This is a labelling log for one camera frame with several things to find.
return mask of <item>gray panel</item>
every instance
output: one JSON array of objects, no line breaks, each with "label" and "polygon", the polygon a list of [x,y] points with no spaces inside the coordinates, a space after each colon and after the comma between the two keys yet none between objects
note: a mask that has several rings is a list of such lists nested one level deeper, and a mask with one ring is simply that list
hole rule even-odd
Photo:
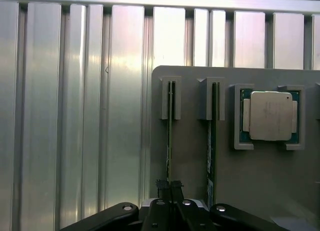
[{"label": "gray panel", "polygon": [[304,16],[296,13],[275,13],[270,25],[272,64],[270,68],[304,68]]},{"label": "gray panel", "polygon": [[234,12],[234,67],[265,67],[265,14]]},{"label": "gray panel", "polygon": [[160,65],[185,65],[184,8],[153,9],[153,68]]},{"label": "gray panel", "polygon": [[99,210],[107,208],[107,145],[108,141],[108,77],[110,64],[110,20],[111,15],[103,15],[102,33],[102,71],[101,71],[101,93],[100,93],[100,158],[99,158]]},{"label": "gray panel", "polygon": [[111,26],[106,158],[108,207],[123,201],[138,204],[144,8],[113,6]]},{"label": "gray panel", "polygon": [[65,19],[61,228],[81,220],[87,8],[73,4]]},{"label": "gray panel", "polygon": [[280,227],[285,228],[290,231],[317,231],[309,220],[305,220],[304,218],[296,218],[296,217],[272,217],[272,221],[279,225]]},{"label": "gray panel", "polygon": [[209,19],[209,66],[224,67],[226,58],[226,12],[213,10]]},{"label": "gray panel", "polygon": [[[75,0],[52,0],[53,2],[74,2]],[[268,12],[320,12],[320,1],[309,0],[77,0],[83,3],[105,5],[175,6],[188,8],[215,8],[228,10],[260,10]]]},{"label": "gray panel", "polygon": [[82,218],[98,211],[103,6],[89,5],[83,109]]},{"label": "gray panel", "polygon": [[16,2],[0,2],[0,23],[0,227],[11,231],[18,221],[19,203],[15,195],[19,180],[15,179],[15,173],[19,167],[15,160],[20,155],[20,144],[15,133],[20,128],[16,119],[21,115],[16,105],[21,102],[17,95],[19,5]]},{"label": "gray panel", "polygon": [[209,58],[209,12],[194,10],[193,66],[208,66]]},{"label": "gray panel", "polygon": [[312,69],[320,70],[320,15],[312,16]]},{"label": "gray panel", "polygon": [[[151,171],[161,165],[165,173],[167,129],[163,121],[156,118],[157,113],[153,113],[161,108],[157,97],[162,90],[159,78],[163,76],[181,76],[183,84],[181,120],[173,124],[172,163],[176,166],[172,176],[182,181],[186,197],[202,195],[201,199],[206,193],[208,127],[197,120],[200,88],[197,79],[224,77],[226,116],[225,121],[216,123],[216,201],[267,220],[270,216],[294,215],[308,220],[319,216],[319,187],[315,184],[319,180],[320,161],[320,131],[315,121],[319,104],[314,102],[319,96],[315,84],[320,80],[319,71],[158,67],[152,74],[151,160],[154,163]],[[287,89],[296,90],[298,85],[304,85],[308,107],[305,109],[305,151],[287,151],[277,143],[263,141],[254,141],[254,150],[233,149],[230,134],[234,131],[234,99],[230,85],[248,82],[257,90],[277,90],[281,84],[291,84]]]},{"label": "gray panel", "polygon": [[22,231],[58,229],[61,6],[29,3],[25,51]]}]

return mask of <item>gray plastic bracket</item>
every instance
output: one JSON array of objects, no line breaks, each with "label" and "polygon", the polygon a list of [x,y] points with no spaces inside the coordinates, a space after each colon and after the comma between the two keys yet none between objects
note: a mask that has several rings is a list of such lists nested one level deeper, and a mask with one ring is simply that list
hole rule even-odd
[{"label": "gray plastic bracket", "polygon": [[240,106],[241,106],[241,90],[254,89],[254,84],[235,84],[231,86],[234,93],[234,149],[235,150],[253,150],[254,145],[252,142],[240,142]]},{"label": "gray plastic bracket", "polygon": [[168,92],[169,82],[175,83],[174,91],[174,119],[181,118],[181,76],[163,76],[162,78],[162,105],[161,119],[168,119]]},{"label": "gray plastic bracket", "polygon": [[225,79],[223,77],[207,77],[200,82],[200,111],[199,119],[200,120],[212,120],[213,119],[213,87],[214,84],[217,85],[217,107],[218,108],[218,117],[219,121],[225,120]]},{"label": "gray plastic bracket", "polygon": [[286,150],[304,150],[306,142],[306,92],[303,85],[278,86],[279,91],[299,91],[299,142],[285,143]]}]

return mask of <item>silver wall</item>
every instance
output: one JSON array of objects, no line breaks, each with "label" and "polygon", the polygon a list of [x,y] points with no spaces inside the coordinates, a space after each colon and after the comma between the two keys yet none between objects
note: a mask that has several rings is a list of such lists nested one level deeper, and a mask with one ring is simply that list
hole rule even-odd
[{"label": "silver wall", "polygon": [[302,0],[1,0],[0,230],[139,205],[152,70],[319,70],[319,14]]}]

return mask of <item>screw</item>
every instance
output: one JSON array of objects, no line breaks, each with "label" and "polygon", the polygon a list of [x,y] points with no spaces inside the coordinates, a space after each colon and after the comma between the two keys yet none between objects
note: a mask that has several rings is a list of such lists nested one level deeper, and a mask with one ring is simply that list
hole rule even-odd
[{"label": "screw", "polygon": [[224,212],[226,211],[226,208],[225,207],[222,207],[222,206],[217,206],[216,207],[216,210],[220,211],[220,212]]},{"label": "screw", "polygon": [[189,200],[183,200],[182,203],[187,206],[191,204],[191,202]]},{"label": "screw", "polygon": [[132,207],[131,207],[131,206],[124,206],[123,209],[124,209],[125,211],[129,211],[129,210],[132,210]]}]

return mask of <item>aluminum panel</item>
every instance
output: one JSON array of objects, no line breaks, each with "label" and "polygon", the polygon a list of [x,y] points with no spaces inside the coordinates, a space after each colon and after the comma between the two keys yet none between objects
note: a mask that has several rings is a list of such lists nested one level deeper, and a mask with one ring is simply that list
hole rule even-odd
[{"label": "aluminum panel", "polygon": [[209,66],[224,67],[226,59],[226,12],[212,10],[209,22]]},{"label": "aluminum panel", "polygon": [[312,69],[320,70],[320,15],[312,16]]},{"label": "aluminum panel", "polygon": [[151,76],[152,76],[152,47],[153,26],[152,16],[144,17],[143,27],[143,69],[142,69],[142,102],[141,102],[141,153],[139,177],[139,205],[150,197],[151,171]]},{"label": "aluminum panel", "polygon": [[194,10],[193,66],[207,67],[209,63],[209,12]]},{"label": "aluminum panel", "polygon": [[102,33],[102,71],[101,71],[101,92],[100,92],[100,154],[99,154],[99,211],[107,208],[106,190],[107,190],[107,145],[108,141],[108,80],[110,64],[110,20],[111,15],[103,16]]},{"label": "aluminum panel", "polygon": [[313,69],[313,53],[314,53],[314,17],[304,18],[304,50],[303,50],[303,69]]},{"label": "aluminum panel", "polygon": [[82,218],[98,211],[103,6],[88,6],[83,110]]},{"label": "aluminum panel", "polygon": [[18,24],[18,55],[17,76],[15,93],[15,149],[14,149],[14,173],[13,173],[13,197],[11,230],[18,231],[21,217],[21,178],[22,178],[22,138],[23,138],[23,115],[24,115],[24,81],[25,81],[25,36],[27,26],[27,12],[19,9]]},{"label": "aluminum panel", "polygon": [[266,23],[263,12],[234,12],[233,65],[264,68]]},{"label": "aluminum panel", "polygon": [[225,58],[226,68],[234,66],[234,15],[228,13],[225,19]]},{"label": "aluminum panel", "polygon": [[60,227],[81,220],[87,8],[70,6],[65,21]]},{"label": "aluminum panel", "polygon": [[184,65],[193,66],[194,63],[194,33],[195,22],[192,16],[185,17],[184,25]]},{"label": "aluminum panel", "polygon": [[20,153],[16,102],[18,89],[18,25],[19,5],[16,2],[0,2],[0,227],[11,231],[17,220],[19,201],[15,198],[18,185],[15,160]]},{"label": "aluminum panel", "polygon": [[138,204],[144,8],[113,6],[111,27],[106,158],[108,207],[124,201]]},{"label": "aluminum panel", "polygon": [[[75,0],[33,0],[72,3]],[[172,6],[263,12],[320,13],[320,1],[313,0],[77,0],[86,4]]]},{"label": "aluminum panel", "polygon": [[184,8],[153,9],[153,68],[160,65],[185,65]]},{"label": "aluminum panel", "polygon": [[29,3],[25,51],[22,231],[54,231],[59,211],[56,180],[61,6]]},{"label": "aluminum panel", "polygon": [[274,69],[304,68],[304,16],[275,13],[270,25],[272,64]]}]

